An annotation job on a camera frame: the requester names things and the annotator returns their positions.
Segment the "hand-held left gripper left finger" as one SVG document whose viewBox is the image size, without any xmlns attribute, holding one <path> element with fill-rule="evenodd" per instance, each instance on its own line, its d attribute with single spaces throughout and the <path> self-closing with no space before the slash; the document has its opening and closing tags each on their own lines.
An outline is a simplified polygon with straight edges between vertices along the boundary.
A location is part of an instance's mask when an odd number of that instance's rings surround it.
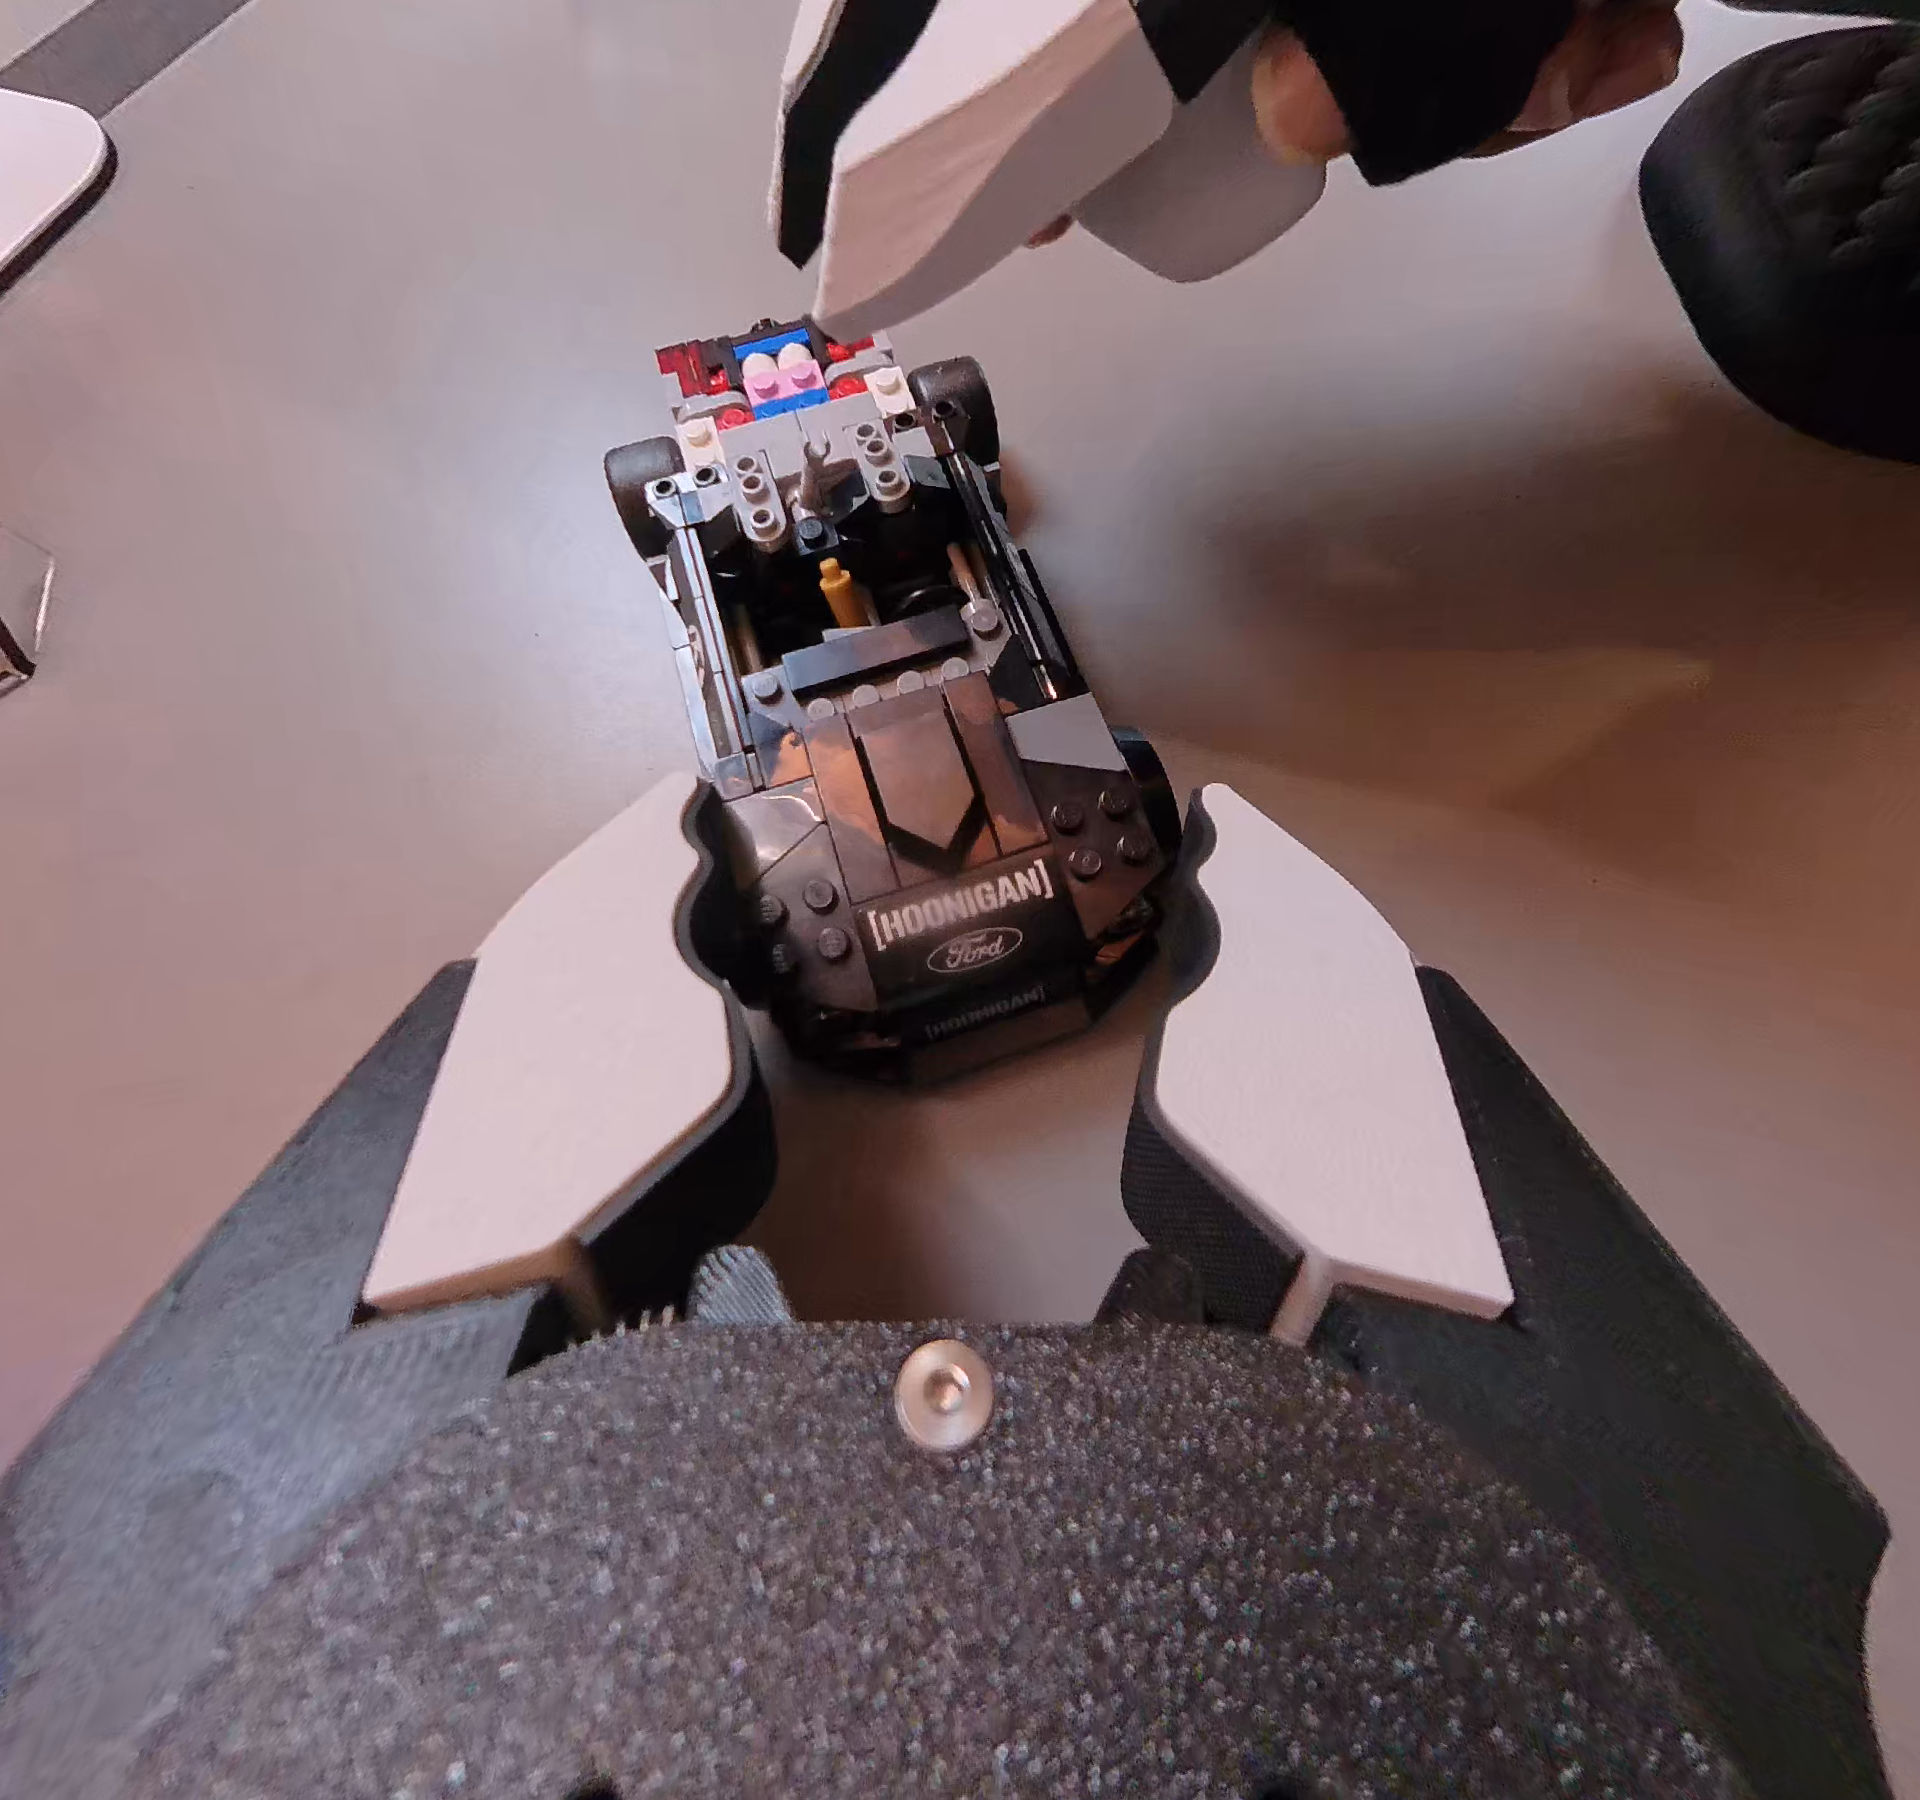
<svg viewBox="0 0 1920 1800">
<path fill-rule="evenodd" d="M 745 1042 L 696 968 L 707 782 L 670 774 L 497 921 L 432 1084 L 361 1300 L 379 1315 L 549 1285 L 612 1319 L 590 1241 L 745 1081 Z"/>
</svg>

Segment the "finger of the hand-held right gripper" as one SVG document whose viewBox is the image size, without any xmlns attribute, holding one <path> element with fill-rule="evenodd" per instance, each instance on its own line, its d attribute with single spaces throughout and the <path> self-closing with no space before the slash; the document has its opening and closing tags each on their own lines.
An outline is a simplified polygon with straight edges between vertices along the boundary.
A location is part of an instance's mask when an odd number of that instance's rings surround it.
<svg viewBox="0 0 1920 1800">
<path fill-rule="evenodd" d="M 953 297 L 1171 113 L 1129 0 L 932 0 L 835 144 L 814 318 L 876 330 Z"/>
<path fill-rule="evenodd" d="M 820 247 L 833 150 L 848 120 L 892 78 L 936 0 L 800 0 L 781 82 L 770 224 L 778 251 L 805 264 Z"/>
</svg>

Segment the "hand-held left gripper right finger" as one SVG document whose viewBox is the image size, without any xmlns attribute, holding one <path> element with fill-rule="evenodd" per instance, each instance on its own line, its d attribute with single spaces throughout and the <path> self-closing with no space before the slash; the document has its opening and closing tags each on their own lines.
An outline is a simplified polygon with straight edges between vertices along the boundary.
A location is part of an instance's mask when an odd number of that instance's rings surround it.
<svg viewBox="0 0 1920 1800">
<path fill-rule="evenodd" d="M 1373 906 L 1235 793 L 1194 793 L 1121 1203 L 1231 1326 L 1337 1291 L 1512 1302 L 1418 971 Z"/>
</svg>

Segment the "black lego car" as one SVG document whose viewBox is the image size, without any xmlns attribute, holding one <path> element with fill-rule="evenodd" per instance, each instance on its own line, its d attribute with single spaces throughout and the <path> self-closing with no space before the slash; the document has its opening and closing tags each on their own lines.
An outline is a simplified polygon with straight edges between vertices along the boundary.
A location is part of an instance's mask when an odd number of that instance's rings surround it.
<svg viewBox="0 0 1920 1800">
<path fill-rule="evenodd" d="M 604 472 L 714 789 L 738 997 L 853 1072 L 1084 1032 L 1147 968 L 1180 818 L 1007 526 L 978 362 L 798 318 L 656 367 L 668 428 Z"/>
</svg>

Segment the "clear lego windshield piece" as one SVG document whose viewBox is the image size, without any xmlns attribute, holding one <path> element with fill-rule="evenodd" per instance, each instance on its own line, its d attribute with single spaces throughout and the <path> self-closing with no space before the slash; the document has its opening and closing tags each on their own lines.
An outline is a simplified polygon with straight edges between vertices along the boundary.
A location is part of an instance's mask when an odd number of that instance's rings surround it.
<svg viewBox="0 0 1920 1800">
<path fill-rule="evenodd" d="M 35 679 L 56 561 L 38 543 L 2 528 L 0 657 L 2 694 Z"/>
</svg>

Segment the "black textured pad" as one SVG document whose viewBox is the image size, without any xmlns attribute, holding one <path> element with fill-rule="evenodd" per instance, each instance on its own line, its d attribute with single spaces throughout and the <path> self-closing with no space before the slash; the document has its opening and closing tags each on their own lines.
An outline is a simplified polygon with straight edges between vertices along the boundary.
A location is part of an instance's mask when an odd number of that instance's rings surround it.
<svg viewBox="0 0 1920 1800">
<path fill-rule="evenodd" d="M 1835 448 L 1917 460 L 1917 32 L 1792 38 L 1703 82 L 1639 169 L 1705 353 Z"/>
</svg>

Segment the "white booklet stand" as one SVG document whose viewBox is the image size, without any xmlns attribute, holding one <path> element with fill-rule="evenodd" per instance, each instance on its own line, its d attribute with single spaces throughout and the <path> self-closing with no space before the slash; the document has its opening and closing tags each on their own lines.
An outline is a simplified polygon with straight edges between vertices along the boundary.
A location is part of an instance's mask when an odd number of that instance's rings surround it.
<svg viewBox="0 0 1920 1800">
<path fill-rule="evenodd" d="M 81 106 L 2 89 L 2 287 L 105 192 L 113 145 Z"/>
</svg>

